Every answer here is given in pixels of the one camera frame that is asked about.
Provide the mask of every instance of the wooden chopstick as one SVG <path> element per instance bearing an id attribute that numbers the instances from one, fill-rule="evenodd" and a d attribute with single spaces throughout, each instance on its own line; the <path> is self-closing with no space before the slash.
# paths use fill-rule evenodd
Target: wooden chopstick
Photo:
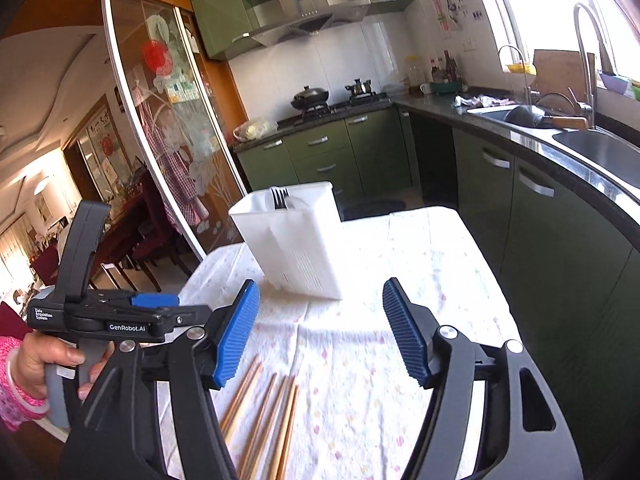
<path id="1" fill-rule="evenodd" d="M 291 407 L 291 414 L 289 415 L 289 422 L 287 424 L 287 433 L 284 437 L 284 449 L 282 450 L 282 456 L 280 457 L 280 465 L 278 466 L 278 475 L 276 480 L 284 480 L 287 473 L 287 461 L 289 460 L 289 448 L 291 447 L 291 435 L 293 434 L 293 425 L 296 421 L 296 406 L 298 405 L 298 391 L 300 387 L 296 385 L 293 392 L 293 405 Z"/>
<path id="2" fill-rule="evenodd" d="M 254 452 L 254 443 L 255 439 L 258 436 L 258 432 L 260 431 L 260 427 L 262 425 L 262 419 L 264 418 L 264 413 L 267 411 L 267 404 L 269 403 L 269 397 L 271 395 L 271 391 L 276 382 L 276 375 L 273 374 L 271 376 L 271 381 L 269 381 L 269 386 L 267 388 L 267 393 L 264 394 L 264 399 L 262 400 L 262 406 L 260 407 L 260 412 L 258 413 L 258 418 L 256 419 L 256 423 L 254 425 L 254 430 L 251 433 L 251 437 L 249 437 L 249 442 L 244 446 L 244 451 L 242 452 L 242 459 L 240 461 L 240 467 L 238 468 L 238 478 L 242 478 L 244 476 L 244 470 L 247 466 L 249 457 Z"/>
<path id="3" fill-rule="evenodd" d="M 285 384 L 287 384 L 288 381 L 289 381 L 289 378 L 286 378 L 286 377 L 282 378 L 282 382 L 280 383 L 280 387 L 278 389 L 278 396 L 276 397 L 276 400 L 273 403 L 273 406 L 271 407 L 271 412 L 269 413 L 269 420 L 268 420 L 267 426 L 264 428 L 264 431 L 262 432 L 262 436 L 260 437 L 260 444 L 258 444 L 258 447 L 255 451 L 256 455 L 253 457 L 253 459 L 252 457 L 249 457 L 250 459 L 249 464 L 252 464 L 252 466 L 251 466 L 251 470 L 247 471 L 248 475 L 244 477 L 247 480 L 254 480 L 255 475 L 258 472 L 260 459 L 264 452 L 264 445 L 266 444 L 267 437 L 269 436 L 269 434 L 271 433 L 275 425 L 276 416 L 278 415 L 278 408 L 280 407 L 280 403 L 282 402 L 282 399 L 284 397 Z"/>
<path id="4" fill-rule="evenodd" d="M 289 396 L 287 397 L 287 405 L 285 407 L 284 415 L 280 423 L 280 430 L 278 431 L 278 440 L 276 447 L 273 450 L 273 457 L 271 457 L 271 467 L 269 469 L 269 480 L 276 480 L 278 475 L 278 468 L 280 466 L 280 457 L 282 456 L 282 448 L 284 446 L 284 437 L 287 433 L 287 423 L 289 422 L 289 416 L 291 415 L 291 408 L 293 406 L 293 395 L 296 391 L 295 388 L 296 378 L 291 378 L 291 384 L 289 386 Z"/>
<path id="5" fill-rule="evenodd" d="M 238 428 L 238 424 L 240 423 L 242 414 L 244 413 L 244 410 L 246 410 L 246 407 L 249 401 L 251 400 L 251 396 L 255 388 L 255 383 L 258 377 L 260 377 L 261 373 L 262 373 L 262 363 L 258 364 L 258 367 L 254 370 L 254 374 L 251 376 L 251 379 L 249 380 L 249 384 L 247 385 L 246 389 L 244 390 L 244 393 L 242 394 L 242 400 L 238 404 L 238 408 L 236 409 L 231 420 L 229 421 L 229 423 L 226 425 L 226 428 L 222 432 L 222 436 L 225 437 L 225 443 L 227 446 L 231 443 L 231 439 L 234 436 L 236 429 Z"/>
<path id="6" fill-rule="evenodd" d="M 229 404 L 229 407 L 226 410 L 225 416 L 222 417 L 222 422 L 220 422 L 220 431 L 222 431 L 222 433 L 225 432 L 226 427 L 229 424 L 229 421 L 233 417 L 233 414 L 236 412 L 236 409 L 238 408 L 238 402 L 240 402 L 240 399 L 242 399 L 242 395 L 244 394 L 244 390 L 246 389 L 247 383 L 249 379 L 252 377 L 255 368 L 258 367 L 258 364 L 259 364 L 258 356 L 256 355 L 254 357 L 254 360 L 251 362 L 251 366 L 249 366 L 249 369 L 247 370 L 246 375 L 244 376 L 244 379 L 242 379 L 242 382 L 240 383 L 240 387 L 236 391 L 234 398 L 231 400 L 231 403 Z"/>

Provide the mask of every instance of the red paper decoration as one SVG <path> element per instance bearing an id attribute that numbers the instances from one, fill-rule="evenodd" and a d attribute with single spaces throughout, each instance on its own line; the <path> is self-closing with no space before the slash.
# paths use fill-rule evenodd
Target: red paper decoration
<path id="1" fill-rule="evenodd" d="M 158 75 L 169 75 L 174 71 L 174 62 L 167 46 L 158 40 L 149 40 L 142 47 L 146 65 Z"/>
<path id="2" fill-rule="evenodd" d="M 106 156 L 111 156 L 113 155 L 113 141 L 111 140 L 111 137 L 108 135 L 105 135 L 102 140 L 100 141 L 100 146 L 102 148 L 102 152 L 106 155 Z"/>

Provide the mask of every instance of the pan wooden handle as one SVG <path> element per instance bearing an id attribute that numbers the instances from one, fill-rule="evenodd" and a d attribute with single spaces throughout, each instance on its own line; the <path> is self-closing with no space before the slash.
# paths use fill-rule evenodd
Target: pan wooden handle
<path id="1" fill-rule="evenodd" d="M 549 119 L 556 128 L 569 128 L 584 132 L 589 129 L 589 121 L 584 117 L 550 117 Z"/>

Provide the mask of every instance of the wooden cutting board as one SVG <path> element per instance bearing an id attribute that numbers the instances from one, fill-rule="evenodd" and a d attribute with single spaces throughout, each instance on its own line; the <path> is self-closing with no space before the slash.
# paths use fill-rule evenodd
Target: wooden cutting board
<path id="1" fill-rule="evenodd" d="M 596 88 L 595 56 L 587 53 L 591 72 L 591 91 Z M 578 101 L 586 101 L 586 86 L 582 72 L 580 52 L 574 50 L 535 50 L 533 53 L 533 65 L 536 67 L 536 76 L 533 87 L 544 95 L 549 92 L 559 92 L 571 99 L 574 91 Z"/>

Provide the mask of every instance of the tablecloth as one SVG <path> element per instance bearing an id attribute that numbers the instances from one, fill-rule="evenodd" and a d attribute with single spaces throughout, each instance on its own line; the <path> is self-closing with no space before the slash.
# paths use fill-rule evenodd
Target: tablecloth
<path id="1" fill-rule="evenodd" d="M 264 372 L 254 402 L 229 446 L 236 464 L 277 372 L 295 374 L 300 385 L 287 478 L 401 477 L 431 392 L 408 376 L 386 320 L 382 286 L 392 276 L 412 302 L 472 341 L 501 346 L 520 339 L 491 270 L 455 211 L 424 208 L 343 225 L 351 273 L 341 301 L 275 290 L 245 244 L 209 254 L 180 293 L 183 304 L 215 308 L 231 304 L 247 278 L 260 287 L 260 311 L 238 372 L 211 393 L 222 418 L 252 359 L 260 356 Z M 476 383 L 458 478 L 468 476 L 475 462 L 483 390 Z M 166 384 L 158 398 L 169 473 L 183 478 Z M 265 478 L 268 465 L 260 471 L 258 478 Z"/>

